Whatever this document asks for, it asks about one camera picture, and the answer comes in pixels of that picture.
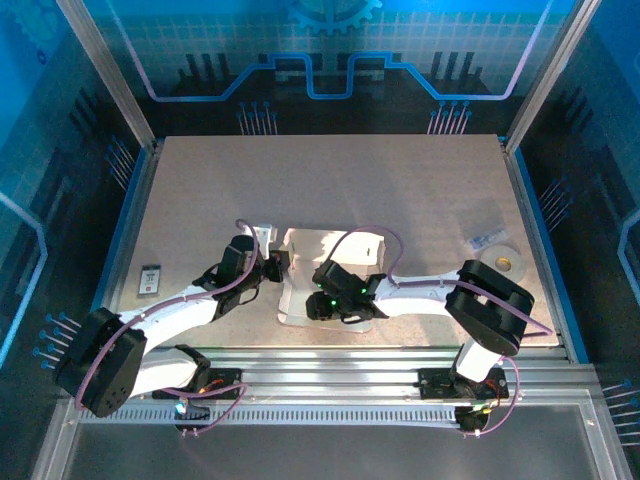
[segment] metal frame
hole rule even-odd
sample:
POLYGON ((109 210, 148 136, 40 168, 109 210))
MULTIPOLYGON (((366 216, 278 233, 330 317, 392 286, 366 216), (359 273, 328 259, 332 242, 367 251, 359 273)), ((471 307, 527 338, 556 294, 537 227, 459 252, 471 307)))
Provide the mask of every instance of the metal frame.
MULTIPOLYGON (((417 381, 417 369, 450 367, 456 355, 454 349, 211 349, 203 353, 217 366, 242 368, 244 380, 251 385, 235 424, 268 424, 250 414, 256 410, 296 414, 304 407, 305 411, 340 413, 361 407, 374 413, 392 412, 388 418, 380 416, 376 425, 424 425, 411 419, 406 421, 405 417, 421 409, 437 410, 459 404, 420 400, 418 389, 413 386, 417 381)), ((523 348, 518 355, 518 366, 523 394, 519 408, 578 406, 601 478, 632 478, 591 365, 570 365, 559 349, 523 348)), ((513 384, 513 370, 505 365, 505 371, 508 381, 513 384)), ((223 405, 220 403, 216 408, 221 410, 223 405)), ((132 399, 127 405, 132 410, 142 408, 149 412, 167 409, 166 401, 142 398, 132 399)), ((126 415, 123 415, 120 421, 116 418, 101 422, 75 411, 72 400, 61 400, 33 478, 63 477, 81 423, 158 423, 151 418, 135 422, 125 420, 126 415)), ((325 418, 323 422, 344 424, 338 417, 335 420, 325 418)), ((318 424, 313 418, 302 417, 293 423, 318 424)), ((443 418, 442 426, 450 428, 446 418, 443 418)))
POLYGON ((155 135, 84 2, 57 0, 57 3, 140 146, 152 151, 155 135))
MULTIPOLYGON (((542 255, 542 242, 531 211, 530 199, 523 179, 514 162, 516 151, 544 99, 562 72, 580 36, 585 31, 600 0, 584 0, 576 9, 571 25, 558 45, 548 69, 541 76, 518 112, 509 131, 505 157, 523 215, 534 257, 538 263, 545 294, 550 300, 554 320, 558 323, 564 346, 553 348, 524 347, 517 357, 522 375, 520 405, 574 405, 582 415, 592 455, 602 478, 632 478, 606 402, 591 365, 572 364, 576 352, 564 318, 562 304, 548 261, 542 255)), ((114 96, 125 119, 143 146, 151 147, 155 139, 141 110, 108 51, 89 12, 81 0, 58 0, 83 47, 114 96)), ((108 268, 107 287, 102 303, 112 309, 117 306, 126 267, 130 261, 144 208, 151 189, 158 156, 147 162, 128 212, 114 263, 108 268)), ((416 370, 426 367, 451 366, 456 349, 210 349, 204 350, 219 367, 244 370, 249 388, 245 405, 240 410, 257 406, 294 411, 308 408, 349 409, 363 406, 371 409, 394 408, 395 411, 426 406, 445 407, 455 402, 420 400, 416 370)), ((507 379, 513 384, 511 368, 505 365, 507 379)), ((149 399, 132 399, 132 407, 166 409, 165 403, 149 399)), ((78 425, 87 422, 86 414, 74 410, 70 399, 60 400, 51 420, 33 477, 61 479, 78 434, 78 425)))
POLYGON ((539 230, 539 224, 536 222, 535 213, 533 211, 533 204, 535 199, 529 196, 527 188, 525 187, 524 178, 522 177, 522 171, 518 167, 518 162, 515 155, 504 152, 504 160, 513 185, 513 191, 516 195, 516 201, 522 214, 522 221, 529 238, 529 244, 533 252, 533 258, 538 268, 538 274, 544 289, 544 294, 547 297, 547 303, 549 310, 551 311, 551 317, 554 322, 556 330, 559 331, 561 345, 567 350, 568 358, 571 362, 577 363, 581 358, 586 356, 585 353, 576 351, 576 343, 574 342, 567 322, 565 309, 562 306, 562 300, 560 298, 558 284, 552 273, 549 257, 545 254, 544 242, 539 230))
POLYGON ((571 58, 580 38, 582 38, 582 34, 589 26, 600 2, 601 0, 583 0, 582 5, 574 9, 571 20, 568 22, 568 27, 562 39, 557 43, 556 50, 546 70, 527 95, 509 128, 507 133, 508 154, 513 155, 520 146, 520 142, 522 142, 527 130, 529 130, 556 80, 566 67, 569 58, 571 58))

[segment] small card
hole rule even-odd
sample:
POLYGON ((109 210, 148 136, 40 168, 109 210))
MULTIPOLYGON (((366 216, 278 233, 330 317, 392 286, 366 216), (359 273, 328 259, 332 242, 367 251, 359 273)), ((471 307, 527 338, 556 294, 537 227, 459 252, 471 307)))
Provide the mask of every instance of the small card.
POLYGON ((140 275, 138 294, 153 295, 158 293, 160 286, 160 265, 144 265, 140 275))

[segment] floor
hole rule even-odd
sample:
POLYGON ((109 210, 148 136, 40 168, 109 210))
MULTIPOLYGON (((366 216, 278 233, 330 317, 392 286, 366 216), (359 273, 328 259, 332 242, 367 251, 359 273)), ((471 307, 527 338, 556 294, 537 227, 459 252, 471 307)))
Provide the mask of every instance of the floor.
MULTIPOLYGON (((236 218, 287 228, 348 230, 379 224, 403 237, 398 275, 433 275, 477 258, 467 240, 496 226, 524 258, 532 315, 551 315, 495 135, 169 137, 154 179, 120 310, 177 293, 217 263, 236 218), (162 266, 160 291, 138 296, 143 265, 162 266)), ((386 241, 388 266, 397 252, 386 241)), ((367 333, 288 327, 277 319, 282 286, 171 342, 207 346, 454 346, 467 338, 450 318, 377 320, 367 333)), ((553 345, 534 337, 525 344, 553 345)))

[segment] tape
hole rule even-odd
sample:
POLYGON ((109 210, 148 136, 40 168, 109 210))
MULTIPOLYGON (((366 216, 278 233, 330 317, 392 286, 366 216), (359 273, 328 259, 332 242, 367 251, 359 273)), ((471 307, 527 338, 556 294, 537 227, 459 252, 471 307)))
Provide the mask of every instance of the tape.
POLYGON ((520 282, 527 271, 522 255, 506 245, 487 248, 482 252, 480 261, 515 283, 520 282))

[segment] blue glass wall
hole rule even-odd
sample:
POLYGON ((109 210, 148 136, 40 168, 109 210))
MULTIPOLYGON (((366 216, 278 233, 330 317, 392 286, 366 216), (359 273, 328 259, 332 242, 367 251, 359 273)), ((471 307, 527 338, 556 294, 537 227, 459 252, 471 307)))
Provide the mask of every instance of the blue glass wall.
POLYGON ((573 4, 88 2, 160 136, 253 133, 241 102, 278 133, 504 134, 573 4))
POLYGON ((604 386, 640 382, 638 31, 640 4, 603 0, 522 144, 604 386))
POLYGON ((109 148, 138 146, 55 2, 0 0, 0 65, 0 476, 23 479, 58 395, 33 349, 88 311, 127 181, 109 148))

